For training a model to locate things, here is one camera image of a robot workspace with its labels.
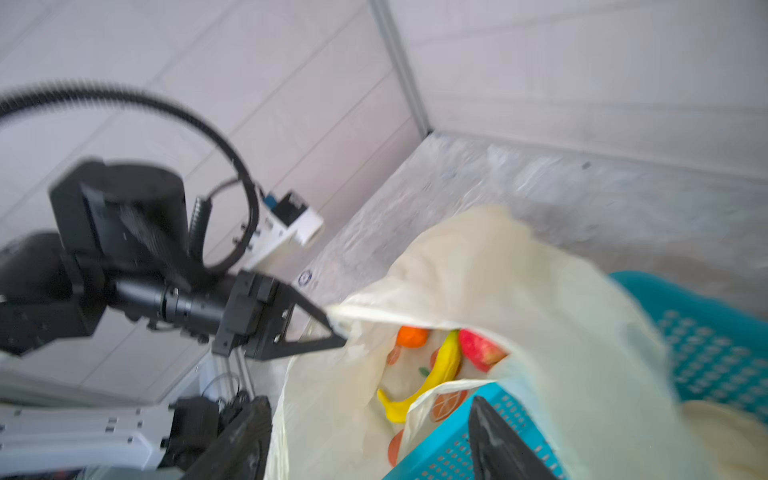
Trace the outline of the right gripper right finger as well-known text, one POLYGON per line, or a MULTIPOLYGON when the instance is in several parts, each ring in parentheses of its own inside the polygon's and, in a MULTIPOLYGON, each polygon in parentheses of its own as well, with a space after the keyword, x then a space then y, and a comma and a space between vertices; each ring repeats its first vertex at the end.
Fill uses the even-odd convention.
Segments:
POLYGON ((556 479, 552 471, 483 397, 477 396, 472 400, 468 433, 475 479, 556 479))

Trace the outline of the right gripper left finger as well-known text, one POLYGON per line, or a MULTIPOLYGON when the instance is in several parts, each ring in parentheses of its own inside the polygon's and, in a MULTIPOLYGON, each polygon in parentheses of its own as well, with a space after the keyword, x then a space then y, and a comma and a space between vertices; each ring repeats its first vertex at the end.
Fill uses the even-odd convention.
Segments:
POLYGON ((182 479, 262 480, 272 432, 267 396, 236 394, 219 414, 219 433, 182 479))

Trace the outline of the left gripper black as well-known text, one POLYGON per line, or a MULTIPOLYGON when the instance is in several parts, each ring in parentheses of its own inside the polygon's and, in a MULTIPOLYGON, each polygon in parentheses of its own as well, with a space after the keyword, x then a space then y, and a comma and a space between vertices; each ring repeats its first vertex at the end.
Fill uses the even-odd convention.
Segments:
POLYGON ((325 311, 306 298, 294 300, 294 289, 276 278, 241 271, 234 276, 216 332, 212 353, 229 357, 244 349, 247 358, 274 360, 342 348, 325 311), (306 320, 297 339, 288 334, 294 317, 306 320))

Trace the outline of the yellow banana toy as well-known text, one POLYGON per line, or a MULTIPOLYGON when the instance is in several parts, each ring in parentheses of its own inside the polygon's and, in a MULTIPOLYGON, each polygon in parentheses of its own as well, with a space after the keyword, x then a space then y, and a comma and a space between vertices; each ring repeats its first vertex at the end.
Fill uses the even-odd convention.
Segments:
POLYGON ((394 424, 405 424, 411 406, 424 394, 446 382, 453 381, 462 363, 459 331, 451 331, 444 340, 435 359, 434 366, 420 388, 410 397, 391 400, 382 389, 377 390, 377 398, 384 408, 386 418, 394 424))

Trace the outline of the red apple toy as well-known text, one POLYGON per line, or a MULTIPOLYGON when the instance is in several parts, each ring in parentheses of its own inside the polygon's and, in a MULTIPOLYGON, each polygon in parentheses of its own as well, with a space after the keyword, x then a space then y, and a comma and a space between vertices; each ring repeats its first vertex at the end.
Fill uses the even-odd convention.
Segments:
POLYGON ((506 350, 467 329, 459 331, 459 344, 463 356, 484 373, 509 356, 506 350))

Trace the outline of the orange fruit toy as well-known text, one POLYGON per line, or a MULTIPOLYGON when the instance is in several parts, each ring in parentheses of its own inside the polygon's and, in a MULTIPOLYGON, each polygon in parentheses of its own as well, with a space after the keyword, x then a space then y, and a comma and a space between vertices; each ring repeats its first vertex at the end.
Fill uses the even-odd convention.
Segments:
POLYGON ((398 331, 396 345, 403 348, 418 349, 427 343, 429 335, 429 329, 403 326, 398 331))

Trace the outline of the cream plastic shopping bag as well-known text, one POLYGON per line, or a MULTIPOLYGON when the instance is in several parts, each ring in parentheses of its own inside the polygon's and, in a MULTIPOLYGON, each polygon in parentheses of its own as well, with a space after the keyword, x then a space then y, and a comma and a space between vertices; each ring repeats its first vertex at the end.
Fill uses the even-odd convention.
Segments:
POLYGON ((378 389, 415 390, 386 358, 403 326, 468 328, 509 353, 486 375, 520 400, 572 479, 763 479, 767 431, 682 405, 648 317, 591 263, 538 242, 499 206, 417 237, 381 280, 331 305, 340 349, 296 357, 275 411, 269 479, 374 479, 395 424, 378 389))

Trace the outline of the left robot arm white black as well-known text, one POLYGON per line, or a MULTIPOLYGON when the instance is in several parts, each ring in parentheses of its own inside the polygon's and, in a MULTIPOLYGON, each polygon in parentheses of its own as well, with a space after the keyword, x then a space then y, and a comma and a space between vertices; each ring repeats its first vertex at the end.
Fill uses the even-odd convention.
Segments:
MULTIPOLYGON (((241 351, 274 360, 342 347, 329 333, 309 341, 286 334, 297 310, 322 326, 325 313, 293 286, 254 271, 231 272, 247 249, 206 265, 202 249, 209 198, 186 212, 181 178, 164 168, 89 160, 50 190, 57 227, 30 234, 1 252, 1 349, 22 357, 64 339, 93 335, 113 309, 152 330, 167 327, 228 357, 241 351)), ((135 409, 1 411, 3 475, 91 466, 190 468, 214 450, 234 421, 266 454, 271 407, 237 391, 218 403, 203 395, 135 409)))

